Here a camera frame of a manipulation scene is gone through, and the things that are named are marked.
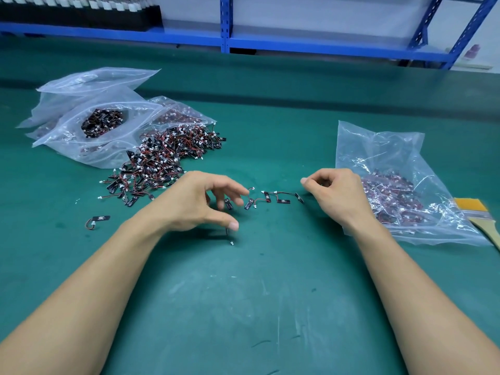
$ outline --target dark mark on table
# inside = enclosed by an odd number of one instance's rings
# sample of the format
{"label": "dark mark on table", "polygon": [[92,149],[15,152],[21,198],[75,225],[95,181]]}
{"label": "dark mark on table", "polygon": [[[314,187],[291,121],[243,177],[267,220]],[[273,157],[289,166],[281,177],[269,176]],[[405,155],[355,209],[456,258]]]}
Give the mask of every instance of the dark mark on table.
{"label": "dark mark on table", "polygon": [[255,345],[251,346],[251,347],[255,347],[255,346],[258,346],[260,345],[261,343],[266,343],[266,342],[271,342],[270,340],[263,340],[263,341],[260,341],[258,343],[256,343]]}

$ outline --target ziplock bag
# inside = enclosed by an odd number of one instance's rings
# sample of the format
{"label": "ziplock bag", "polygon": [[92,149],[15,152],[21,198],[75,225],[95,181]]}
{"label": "ziplock bag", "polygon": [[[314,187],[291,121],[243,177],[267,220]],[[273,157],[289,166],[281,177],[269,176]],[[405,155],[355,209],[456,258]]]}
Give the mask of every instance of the ziplock bag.
{"label": "ziplock bag", "polygon": [[165,96],[157,96],[149,99],[150,102],[162,105],[164,108],[153,121],[156,129],[164,130],[179,125],[215,125],[216,120],[205,116],[194,110],[189,105],[174,101]]}
{"label": "ziplock bag", "polygon": [[63,114],[115,86],[135,89],[159,70],[103,67],[74,73],[37,88],[40,102],[32,109],[32,116],[17,127],[34,127],[55,122]]}
{"label": "ziplock bag", "polygon": [[373,213],[395,239],[490,245],[421,157],[423,133],[375,133],[339,121],[337,136],[335,167],[361,176]]}
{"label": "ziplock bag", "polygon": [[[128,160],[126,151],[135,151],[140,144],[141,128],[161,108],[127,87],[113,87],[63,115],[33,147],[45,144],[66,157],[98,168],[120,167]],[[88,137],[84,122],[96,110],[116,111],[122,116],[121,124],[96,138]]]}

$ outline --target paintbrush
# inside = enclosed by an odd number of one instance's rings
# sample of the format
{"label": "paintbrush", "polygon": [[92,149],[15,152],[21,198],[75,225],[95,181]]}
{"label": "paintbrush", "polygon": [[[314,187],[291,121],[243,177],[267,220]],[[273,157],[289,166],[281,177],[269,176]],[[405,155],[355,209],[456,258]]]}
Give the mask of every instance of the paintbrush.
{"label": "paintbrush", "polygon": [[493,220],[484,204],[477,198],[456,198],[455,201],[465,217],[480,229],[500,251],[500,234],[495,228],[496,221]]}

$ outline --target green work surface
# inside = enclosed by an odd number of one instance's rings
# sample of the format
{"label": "green work surface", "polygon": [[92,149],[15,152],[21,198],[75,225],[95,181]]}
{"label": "green work surface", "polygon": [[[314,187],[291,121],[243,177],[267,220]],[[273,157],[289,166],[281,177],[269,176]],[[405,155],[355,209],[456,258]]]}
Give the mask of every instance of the green work surface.
{"label": "green work surface", "polygon": [[[110,174],[30,147],[14,127],[34,88],[102,66],[162,68],[139,93],[218,121],[223,149],[186,170],[223,173],[305,204],[235,210],[240,231],[169,234],[153,251],[103,373],[401,374],[403,359],[358,249],[299,182],[333,167],[338,120],[424,132],[422,155],[457,197],[500,216],[500,77],[222,55],[58,39],[0,40],[0,339],[149,202],[105,195]],[[109,214],[95,231],[84,223]],[[492,246],[403,248],[497,345],[500,253]]]}

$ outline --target fingernail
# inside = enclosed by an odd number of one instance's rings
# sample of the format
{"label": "fingernail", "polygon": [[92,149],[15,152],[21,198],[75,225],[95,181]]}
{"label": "fingernail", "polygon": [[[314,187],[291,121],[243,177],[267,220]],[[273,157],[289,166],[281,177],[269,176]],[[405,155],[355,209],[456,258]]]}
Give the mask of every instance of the fingernail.
{"label": "fingernail", "polygon": [[229,223],[228,228],[231,230],[237,231],[240,228],[240,224],[233,221],[233,222]]}

